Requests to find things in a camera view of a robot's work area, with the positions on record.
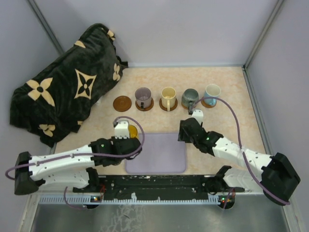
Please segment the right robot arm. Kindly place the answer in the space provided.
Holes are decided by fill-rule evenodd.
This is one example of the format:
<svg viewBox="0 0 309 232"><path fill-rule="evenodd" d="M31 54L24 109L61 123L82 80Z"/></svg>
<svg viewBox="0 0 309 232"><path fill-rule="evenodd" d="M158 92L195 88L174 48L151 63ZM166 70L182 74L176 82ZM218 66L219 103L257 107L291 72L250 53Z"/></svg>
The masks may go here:
<svg viewBox="0 0 309 232"><path fill-rule="evenodd" d="M205 131L193 117L180 121L178 140L193 144L202 153L237 163L243 167L241 170L228 168L223 174L227 186L247 191L262 189L278 205L289 205L300 183L299 175L284 154L268 155L240 147L222 134Z"/></svg>

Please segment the transparent purple cup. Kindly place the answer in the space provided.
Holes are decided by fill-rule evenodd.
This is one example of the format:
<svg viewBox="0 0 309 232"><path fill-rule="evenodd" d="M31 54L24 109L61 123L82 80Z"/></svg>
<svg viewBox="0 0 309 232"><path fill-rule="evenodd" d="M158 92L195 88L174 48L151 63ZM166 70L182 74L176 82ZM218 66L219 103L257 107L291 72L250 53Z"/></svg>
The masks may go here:
<svg viewBox="0 0 309 232"><path fill-rule="evenodd" d="M135 98L137 105L141 108L147 108L151 105L152 95L150 89L146 87L140 87L135 92Z"/></svg>

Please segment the dark brown grooved coaster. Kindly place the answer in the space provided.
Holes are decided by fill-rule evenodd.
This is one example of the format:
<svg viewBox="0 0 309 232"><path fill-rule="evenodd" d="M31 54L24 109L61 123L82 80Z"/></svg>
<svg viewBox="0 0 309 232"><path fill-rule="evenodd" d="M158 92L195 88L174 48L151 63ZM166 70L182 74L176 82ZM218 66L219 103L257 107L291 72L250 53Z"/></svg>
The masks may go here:
<svg viewBox="0 0 309 232"><path fill-rule="evenodd" d="M114 99L113 107L118 112L125 112L132 106L132 101L128 96L119 96Z"/></svg>

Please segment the cream and blue mug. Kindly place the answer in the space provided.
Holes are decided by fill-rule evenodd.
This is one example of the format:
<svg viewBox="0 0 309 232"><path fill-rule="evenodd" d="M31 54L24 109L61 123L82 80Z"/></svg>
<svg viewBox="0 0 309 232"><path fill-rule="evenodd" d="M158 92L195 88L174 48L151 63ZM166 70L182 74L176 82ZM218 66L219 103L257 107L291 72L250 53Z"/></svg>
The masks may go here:
<svg viewBox="0 0 309 232"><path fill-rule="evenodd" d="M205 88L204 97L219 97L221 94L221 89L216 84L209 84ZM216 99L205 99L204 103L209 107L214 107L216 105Z"/></svg>

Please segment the grey green mug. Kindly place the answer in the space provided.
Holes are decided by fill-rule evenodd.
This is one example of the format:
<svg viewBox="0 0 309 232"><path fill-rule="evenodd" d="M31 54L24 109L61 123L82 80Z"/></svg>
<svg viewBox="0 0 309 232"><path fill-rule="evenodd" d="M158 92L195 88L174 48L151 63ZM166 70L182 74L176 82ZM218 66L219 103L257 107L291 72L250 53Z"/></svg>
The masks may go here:
<svg viewBox="0 0 309 232"><path fill-rule="evenodd" d="M198 92L193 88L189 88L189 89L186 89L184 93L182 94L181 102L189 102L189 101L196 102L198 99L199 99Z"/></svg>

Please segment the yellow transparent mug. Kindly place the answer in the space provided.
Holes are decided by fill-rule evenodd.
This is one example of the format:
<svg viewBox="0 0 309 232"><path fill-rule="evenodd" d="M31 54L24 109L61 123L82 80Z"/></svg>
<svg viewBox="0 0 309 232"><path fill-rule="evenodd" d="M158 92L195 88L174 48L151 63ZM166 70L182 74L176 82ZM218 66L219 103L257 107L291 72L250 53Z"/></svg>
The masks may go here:
<svg viewBox="0 0 309 232"><path fill-rule="evenodd" d="M128 131L130 138L139 138L139 132L135 126L129 124Z"/></svg>

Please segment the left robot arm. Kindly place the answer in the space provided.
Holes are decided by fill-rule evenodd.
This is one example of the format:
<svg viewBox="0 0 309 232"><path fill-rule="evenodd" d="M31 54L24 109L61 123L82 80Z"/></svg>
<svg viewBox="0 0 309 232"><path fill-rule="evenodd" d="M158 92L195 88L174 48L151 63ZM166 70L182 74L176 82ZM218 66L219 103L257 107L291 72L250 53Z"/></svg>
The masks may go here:
<svg viewBox="0 0 309 232"><path fill-rule="evenodd" d="M138 138L100 138L75 150L46 156L18 155L15 164L14 194L28 195L40 189L73 188L74 192L99 187L96 166L118 165L142 151Z"/></svg>

